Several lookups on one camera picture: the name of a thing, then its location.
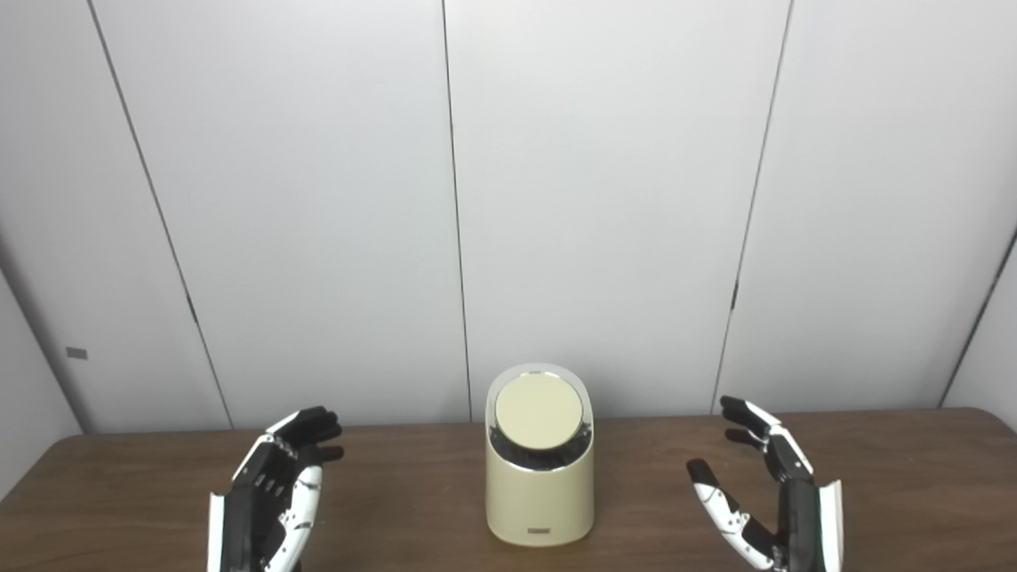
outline white wall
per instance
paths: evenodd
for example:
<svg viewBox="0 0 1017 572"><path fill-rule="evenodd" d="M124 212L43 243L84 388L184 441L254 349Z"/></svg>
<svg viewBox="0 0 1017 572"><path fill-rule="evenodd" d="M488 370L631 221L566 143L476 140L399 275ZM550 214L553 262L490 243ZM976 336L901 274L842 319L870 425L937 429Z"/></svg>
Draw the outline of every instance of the white wall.
<svg viewBox="0 0 1017 572"><path fill-rule="evenodd" d="M946 407L980 407L1017 431L1017 255L1000 276Z"/></svg>
<svg viewBox="0 0 1017 572"><path fill-rule="evenodd" d="M468 419L440 0L96 8L236 424Z"/></svg>
<svg viewBox="0 0 1017 572"><path fill-rule="evenodd" d="M528 361L933 406L1017 223L1005 0L96 11L154 191L88 3L0 3L0 267L85 428L466 420Z"/></svg>
<svg viewBox="0 0 1017 572"><path fill-rule="evenodd" d="M445 6L474 418L533 361L708 411L787 2Z"/></svg>
<svg viewBox="0 0 1017 572"><path fill-rule="evenodd" d="M51 445L80 432L0 274L0 499Z"/></svg>
<svg viewBox="0 0 1017 572"><path fill-rule="evenodd" d="M0 2L0 264L82 423L229 426L87 4Z"/></svg>
<svg viewBox="0 0 1017 572"><path fill-rule="evenodd" d="M1017 221L1015 26L795 2L718 396L936 406Z"/></svg>

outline circular top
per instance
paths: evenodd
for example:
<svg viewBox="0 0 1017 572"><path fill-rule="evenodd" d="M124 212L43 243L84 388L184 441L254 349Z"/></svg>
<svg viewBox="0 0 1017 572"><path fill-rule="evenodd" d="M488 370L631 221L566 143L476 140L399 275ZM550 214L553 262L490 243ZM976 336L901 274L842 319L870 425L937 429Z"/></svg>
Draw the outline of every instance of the circular top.
<svg viewBox="0 0 1017 572"><path fill-rule="evenodd" d="M524 374L498 393L494 416L502 433L527 449L553 449L583 421L583 402L569 382L551 374Z"/></svg>

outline vertical seam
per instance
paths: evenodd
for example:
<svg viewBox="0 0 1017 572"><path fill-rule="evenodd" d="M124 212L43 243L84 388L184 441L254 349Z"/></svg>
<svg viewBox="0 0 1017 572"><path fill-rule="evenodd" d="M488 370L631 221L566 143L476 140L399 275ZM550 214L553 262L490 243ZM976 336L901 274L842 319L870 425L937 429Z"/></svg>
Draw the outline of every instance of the vertical seam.
<svg viewBox="0 0 1017 572"><path fill-rule="evenodd" d="M456 171L456 127L452 118L452 72L448 66L448 18L441 0L441 36L444 42L445 94L448 96L448 147L452 152L452 193L456 204L456 251L459 254L459 299L463 309L463 357L466 360L466 404L473 422L473 387L470 384L470 339L466 328L466 287L463 278L463 232L459 220L459 180Z"/></svg>
<svg viewBox="0 0 1017 572"><path fill-rule="evenodd" d="M134 120L131 118L130 110L127 108L127 100L124 98L123 89L120 85L120 77L117 75L117 69L113 65L113 57L110 55L109 46L106 44L106 35L103 34L103 26L99 22L99 13L96 12L96 6L93 0L86 0L88 4L88 11L92 12L92 21L96 24L96 32L99 34L99 42L103 46L103 54L106 56L106 64L110 68L110 75L113 76L113 85L117 90L117 96L120 98L120 107L123 109L124 117L127 119L127 128L130 130L131 139L134 141L134 149L137 151L138 160L141 162L141 170L144 172L144 179L148 183L148 191L152 194L152 199L156 204L156 211L159 213L159 220L163 224L163 232L166 234L166 242L170 246L170 254L173 256L173 264L177 268L177 276L180 278L180 285L184 289L184 296L187 299L188 305L193 308L190 297L190 290L187 288L187 280L184 278L183 269L180 268L180 259L177 258L177 249L173 244L173 237L170 236L170 228L166 224L166 217L163 214L163 206L159 202L159 195L156 193L156 185L152 182L152 173L148 171L148 163L144 159L144 153L141 151L141 142L137 138L137 131L134 129ZM223 403L223 411L226 413L226 420L230 423L230 428L236 428L233 424L233 417L230 415L230 408L226 404L226 396L223 395L223 387L219 383L219 376L216 374L216 365L212 361L212 354L208 353L208 344L204 339L204 332L201 330L201 324L198 322L197 313L192 311L192 318L194 319L194 325L197 327L198 338L201 340L201 347L204 349L204 357L208 362L208 368L212 371L212 379L216 383L216 390L219 392L219 399Z"/></svg>
<svg viewBox="0 0 1017 572"><path fill-rule="evenodd" d="M760 146L760 158L756 164L756 179L753 181L753 194L749 199L749 215L745 218L745 232L741 236L741 250L738 252L738 267L734 273L735 288L741 280L741 266L745 261L745 245L749 244L749 231L753 224L753 213L756 210L756 193L759 191L760 174L763 172L763 158L766 155L766 144L770 138L770 123L773 120L774 102L777 100L777 87L780 84L780 71L784 66L784 50L787 48L787 37L791 30L791 14L794 11L794 0L787 3L787 17L784 18L784 34L780 39L780 54L777 56L777 69L773 76L773 89L770 92L770 107L767 109L766 126L763 128L763 142ZM713 397L710 399L710 414L713 414L717 404L717 391L720 389L720 376L724 368L724 353L727 351L727 339L731 331L731 317L734 316L732 305L727 312L727 325L724 326L724 341L720 346L720 361L717 363L717 378L713 384Z"/></svg>
<svg viewBox="0 0 1017 572"><path fill-rule="evenodd" d="M1000 277L1003 276L1003 271L1007 268L1007 261L1010 260L1010 254L1013 252L1014 243L1017 242L1017 229L1014 229L1013 234L1010 235L1010 244L1007 246L1006 251L1003 252L1003 260L1000 261L998 267L996 267L996 276L993 278L993 283L989 287L989 292L985 293L985 300L981 302L981 307L978 308L978 314L974 317L974 323L971 325L971 331L967 334L967 340L964 341L964 347L960 350L960 355L957 356L957 363L954 364L953 371L950 373L950 379L947 381L947 387L943 390L943 396L940 397L940 403L937 408L942 409L943 405L947 402L947 396L950 395L950 390L953 389L954 382L957 380L957 374L960 373L960 366L964 362L964 358L967 357L967 351L971 349L971 342L974 341L974 336L978 332L978 327L981 326L981 319L985 316L985 309L989 307L989 303L993 299L993 294L996 293L996 285L1000 283Z"/></svg>

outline wooden table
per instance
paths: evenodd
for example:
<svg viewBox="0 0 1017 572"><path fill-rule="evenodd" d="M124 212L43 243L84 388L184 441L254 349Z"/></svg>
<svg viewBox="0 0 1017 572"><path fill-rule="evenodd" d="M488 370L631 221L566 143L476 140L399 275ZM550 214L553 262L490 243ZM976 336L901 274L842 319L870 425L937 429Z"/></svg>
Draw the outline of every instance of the wooden table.
<svg viewBox="0 0 1017 572"><path fill-rule="evenodd" d="M782 415L844 481L845 569L1017 570L1017 436L975 409ZM307 572L749 571L697 501L707 458L764 522L777 485L720 417L597 421L597 522L554 549L504 545L484 521L479 424L353 427L326 467ZM0 502L0 571L204 570L207 495L257 432L62 441Z"/></svg>

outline robotic hand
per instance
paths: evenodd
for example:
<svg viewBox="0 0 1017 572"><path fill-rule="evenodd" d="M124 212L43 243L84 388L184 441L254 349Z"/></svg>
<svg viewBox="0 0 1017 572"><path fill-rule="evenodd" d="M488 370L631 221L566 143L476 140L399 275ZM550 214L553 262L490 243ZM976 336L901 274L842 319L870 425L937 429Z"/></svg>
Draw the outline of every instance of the robotic hand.
<svg viewBox="0 0 1017 572"><path fill-rule="evenodd" d="M767 469L780 482L774 535L740 510L706 461L689 461L696 494L724 539L759 570L840 572L844 559L840 481L815 484L813 466L780 419L741 399L725 396L720 404L725 419L746 427L727 430L727 439L763 453Z"/></svg>
<svg viewBox="0 0 1017 572"><path fill-rule="evenodd" d="M303 409L265 430L226 496L208 507L207 572L300 570L317 512L321 464L340 459L342 447L317 444L343 433L336 413Z"/></svg>

